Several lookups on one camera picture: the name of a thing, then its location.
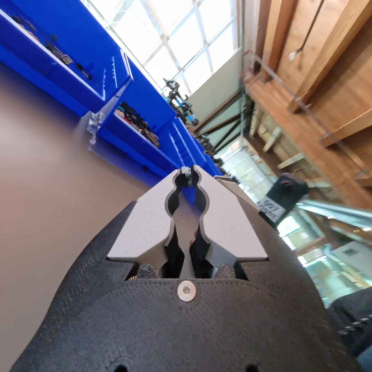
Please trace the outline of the pile of toy bricks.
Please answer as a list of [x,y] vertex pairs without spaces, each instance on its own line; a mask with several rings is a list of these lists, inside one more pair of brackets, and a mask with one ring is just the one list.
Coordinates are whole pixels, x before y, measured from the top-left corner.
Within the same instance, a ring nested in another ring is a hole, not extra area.
[[159,138],[157,135],[152,131],[145,119],[125,101],[115,109],[115,113],[133,129],[149,140],[154,146],[160,148]]
[[55,57],[57,57],[61,62],[63,62],[66,66],[72,68],[74,64],[76,68],[81,72],[81,74],[87,79],[92,81],[92,76],[89,71],[87,71],[83,65],[80,63],[75,62],[68,54],[62,52],[59,48],[57,48],[57,41],[58,37],[55,34],[52,34],[49,39],[45,39],[44,42],[40,41],[40,39],[35,35],[38,31],[33,24],[30,23],[26,18],[23,16],[12,15],[11,18],[19,25],[21,28],[26,30],[35,40],[39,43],[43,44],[44,47],[49,50]]

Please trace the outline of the silver ventilation duct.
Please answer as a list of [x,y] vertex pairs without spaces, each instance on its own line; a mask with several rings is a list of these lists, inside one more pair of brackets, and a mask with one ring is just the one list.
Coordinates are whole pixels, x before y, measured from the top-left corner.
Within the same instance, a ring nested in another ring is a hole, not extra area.
[[298,208],[309,211],[331,220],[337,220],[362,229],[372,229],[372,211],[352,208],[341,204],[320,202],[309,199],[301,200],[296,204]]

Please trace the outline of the grey desk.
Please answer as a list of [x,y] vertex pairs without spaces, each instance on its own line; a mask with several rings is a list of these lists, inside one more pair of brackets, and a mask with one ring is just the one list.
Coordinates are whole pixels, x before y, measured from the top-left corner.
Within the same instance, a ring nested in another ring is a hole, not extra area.
[[148,187],[76,141],[78,118],[1,63],[1,371],[197,371],[106,255]]

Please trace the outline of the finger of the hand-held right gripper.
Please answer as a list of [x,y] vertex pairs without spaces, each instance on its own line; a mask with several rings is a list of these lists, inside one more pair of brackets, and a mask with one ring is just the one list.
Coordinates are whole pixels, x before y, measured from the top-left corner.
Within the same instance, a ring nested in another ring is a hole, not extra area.
[[245,193],[233,179],[227,176],[215,176],[215,179],[230,192],[235,194],[236,197],[239,197],[246,203],[249,203],[256,211],[260,211],[257,204],[253,202],[253,200],[247,195],[247,193]]

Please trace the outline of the person's black jacket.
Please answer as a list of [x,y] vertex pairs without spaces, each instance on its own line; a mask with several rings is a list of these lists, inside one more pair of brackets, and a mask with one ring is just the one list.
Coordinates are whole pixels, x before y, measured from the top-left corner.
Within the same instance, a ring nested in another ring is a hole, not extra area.
[[327,308],[347,351],[357,357],[372,344],[372,287],[342,296]]

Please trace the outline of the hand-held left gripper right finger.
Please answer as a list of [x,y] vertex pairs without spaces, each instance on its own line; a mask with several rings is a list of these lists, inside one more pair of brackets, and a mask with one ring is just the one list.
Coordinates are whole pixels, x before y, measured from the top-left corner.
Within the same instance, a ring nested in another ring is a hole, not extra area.
[[213,267],[237,262],[265,261],[262,243],[247,218],[238,196],[200,166],[191,167],[195,204],[201,212],[195,255]]

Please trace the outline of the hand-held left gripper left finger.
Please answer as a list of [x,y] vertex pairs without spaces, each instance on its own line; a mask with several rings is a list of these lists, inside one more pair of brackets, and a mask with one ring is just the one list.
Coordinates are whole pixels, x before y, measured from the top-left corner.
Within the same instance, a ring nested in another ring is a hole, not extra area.
[[181,170],[174,170],[139,197],[108,253],[108,260],[150,264],[164,275],[180,275],[182,250],[173,214],[179,207],[181,174]]

